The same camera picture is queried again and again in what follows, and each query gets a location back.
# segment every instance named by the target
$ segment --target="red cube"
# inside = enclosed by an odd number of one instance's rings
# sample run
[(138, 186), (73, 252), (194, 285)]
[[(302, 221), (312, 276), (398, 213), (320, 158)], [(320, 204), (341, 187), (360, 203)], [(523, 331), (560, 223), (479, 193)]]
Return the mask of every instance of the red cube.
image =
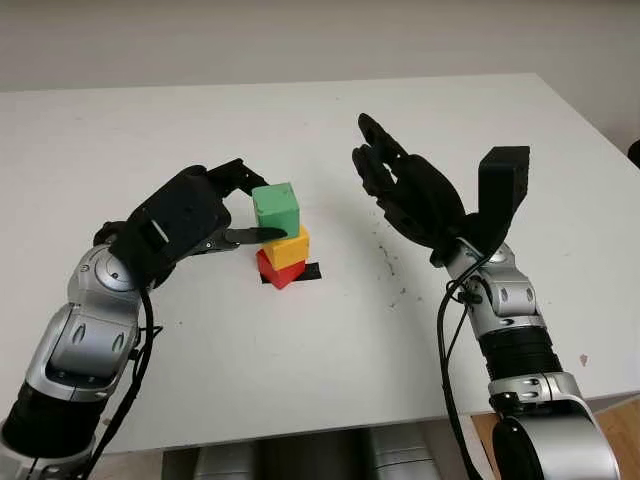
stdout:
[(285, 267), (282, 270), (275, 270), (269, 262), (264, 250), (260, 250), (256, 253), (256, 259), (258, 260), (258, 270), (264, 275), (274, 287), (278, 290), (283, 289), (296, 278), (298, 278), (304, 272), (304, 260), (298, 263), (294, 263), (289, 267)]

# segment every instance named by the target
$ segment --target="green cube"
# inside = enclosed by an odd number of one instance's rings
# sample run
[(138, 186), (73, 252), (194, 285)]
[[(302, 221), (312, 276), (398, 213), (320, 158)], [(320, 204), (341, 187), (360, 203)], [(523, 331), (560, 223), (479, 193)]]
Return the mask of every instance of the green cube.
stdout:
[(300, 208), (290, 183), (256, 187), (251, 195), (259, 226), (281, 228), (285, 238), (300, 234)]

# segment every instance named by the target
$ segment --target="silver robot arm segment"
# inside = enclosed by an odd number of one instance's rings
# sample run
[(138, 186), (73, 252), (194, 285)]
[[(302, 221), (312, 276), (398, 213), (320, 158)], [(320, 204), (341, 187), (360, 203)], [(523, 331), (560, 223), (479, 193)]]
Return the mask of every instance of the silver robot arm segment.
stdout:
[(66, 478), (94, 430), (138, 337), (140, 295), (99, 245), (80, 260), (69, 303), (50, 320), (0, 434), (0, 480)]
[[(447, 270), (458, 278), (480, 257), (463, 242)], [(492, 380), (490, 402), (501, 417), (493, 442), (503, 478), (619, 479), (611, 447), (573, 375), (562, 371), (535, 290), (511, 249), (503, 244), (464, 290)]]

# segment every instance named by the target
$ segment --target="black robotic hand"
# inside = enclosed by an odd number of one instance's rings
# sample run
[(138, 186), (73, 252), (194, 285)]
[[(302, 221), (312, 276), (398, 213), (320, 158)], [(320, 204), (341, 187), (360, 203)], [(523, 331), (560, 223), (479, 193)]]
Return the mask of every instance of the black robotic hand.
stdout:
[(94, 245), (109, 243), (138, 285), (158, 287), (178, 261), (190, 255), (232, 250), (286, 236), (277, 228), (229, 229), (231, 214), (223, 199), (236, 189), (247, 195), (267, 185), (236, 159), (207, 171), (185, 168), (136, 208), (126, 222), (107, 222)]
[(408, 154), (370, 116), (358, 126), (367, 144), (353, 151), (366, 192), (409, 240), (433, 249), (431, 263), (446, 265), (463, 238), (483, 255), (497, 250), (527, 194), (529, 147), (494, 147), (479, 167), (479, 211), (465, 214), (451, 182), (419, 155)]

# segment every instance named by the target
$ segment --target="yellow cube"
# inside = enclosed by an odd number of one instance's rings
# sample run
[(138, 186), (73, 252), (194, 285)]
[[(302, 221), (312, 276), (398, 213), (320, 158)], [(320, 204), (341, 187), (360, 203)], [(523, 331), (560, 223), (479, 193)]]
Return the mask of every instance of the yellow cube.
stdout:
[(274, 270), (282, 270), (309, 258), (309, 232), (300, 225), (300, 234), (263, 245), (264, 253)]

